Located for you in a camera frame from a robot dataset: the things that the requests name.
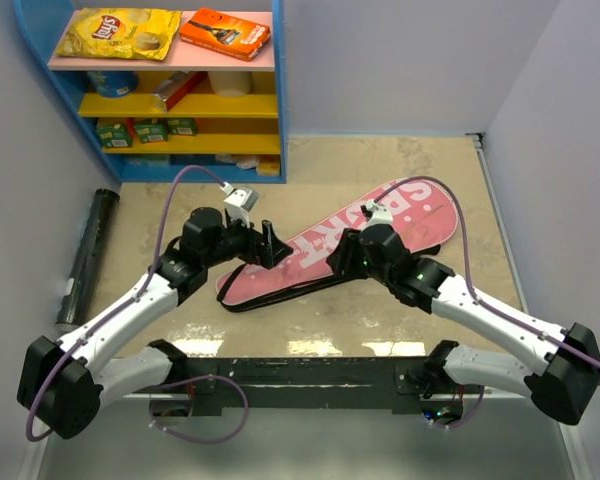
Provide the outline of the black shuttlecock tube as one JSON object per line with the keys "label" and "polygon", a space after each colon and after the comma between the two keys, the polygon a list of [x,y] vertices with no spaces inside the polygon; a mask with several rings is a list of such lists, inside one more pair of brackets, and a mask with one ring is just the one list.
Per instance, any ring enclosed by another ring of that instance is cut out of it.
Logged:
{"label": "black shuttlecock tube", "polygon": [[119,200],[119,195],[109,189],[101,188],[94,193],[56,316],[55,326],[62,334],[71,332],[87,322]]}

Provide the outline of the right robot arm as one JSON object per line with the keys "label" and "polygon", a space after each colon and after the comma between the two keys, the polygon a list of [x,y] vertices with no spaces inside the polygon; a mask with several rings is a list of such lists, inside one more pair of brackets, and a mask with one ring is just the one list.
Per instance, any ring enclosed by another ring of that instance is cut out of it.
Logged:
{"label": "right robot arm", "polygon": [[439,393],[456,385],[494,387],[529,398],[542,413],[576,425],[600,384],[595,334],[574,323],[564,328],[469,288],[446,265],[411,252],[389,225],[347,229],[328,256],[334,274],[372,278],[402,304],[454,321],[500,347],[438,345],[425,379]]}

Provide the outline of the pink racket cover bag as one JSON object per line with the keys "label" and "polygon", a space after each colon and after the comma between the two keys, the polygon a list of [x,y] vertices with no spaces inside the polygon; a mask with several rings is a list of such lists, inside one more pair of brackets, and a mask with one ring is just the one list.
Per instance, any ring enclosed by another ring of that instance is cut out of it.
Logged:
{"label": "pink racket cover bag", "polygon": [[[288,239],[294,252],[271,270],[241,265],[216,282],[216,300],[230,312],[245,312],[288,301],[348,282],[333,276],[326,259],[345,228],[362,229],[361,206],[390,189],[382,184],[315,225]],[[381,199],[393,215],[392,226],[413,253],[437,254],[459,223],[456,206],[438,184],[411,180]]]}

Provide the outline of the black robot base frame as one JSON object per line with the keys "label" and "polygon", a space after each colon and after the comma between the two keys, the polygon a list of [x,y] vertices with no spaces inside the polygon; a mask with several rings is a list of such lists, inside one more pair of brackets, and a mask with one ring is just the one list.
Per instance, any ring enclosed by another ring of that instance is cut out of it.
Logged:
{"label": "black robot base frame", "polygon": [[236,390],[215,375],[237,383],[252,409],[389,410],[418,415],[441,409],[459,386],[425,371],[422,357],[193,358],[169,374],[166,383],[199,377],[191,387],[148,386],[144,393],[190,393],[193,414],[219,415],[240,408]]}

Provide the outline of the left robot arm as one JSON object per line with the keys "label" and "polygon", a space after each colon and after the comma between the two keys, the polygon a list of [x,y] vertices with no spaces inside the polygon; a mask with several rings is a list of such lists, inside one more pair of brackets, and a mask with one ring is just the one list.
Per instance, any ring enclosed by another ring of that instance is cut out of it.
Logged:
{"label": "left robot arm", "polygon": [[63,439],[82,432],[103,405],[105,386],[97,375],[132,337],[196,293],[211,268],[239,259],[271,270],[292,252],[268,220],[256,229],[228,211],[193,210],[181,235],[125,296],[83,327],[57,340],[40,336],[28,346],[16,395],[28,411],[26,438],[45,439],[34,432],[36,420]]}

